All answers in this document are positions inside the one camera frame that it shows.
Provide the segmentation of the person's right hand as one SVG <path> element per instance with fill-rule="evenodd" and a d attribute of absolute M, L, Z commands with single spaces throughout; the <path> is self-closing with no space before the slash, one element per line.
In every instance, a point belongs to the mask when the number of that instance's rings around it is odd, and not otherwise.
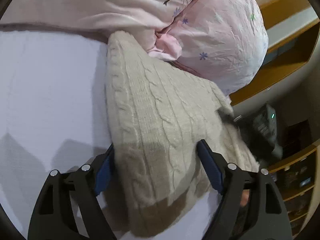
<path fill-rule="evenodd" d="M 242 195 L 241 195 L 241 201 L 240 201 L 240 206 L 245 207 L 248 204 L 249 201 L 249 190 L 243 190 Z"/>

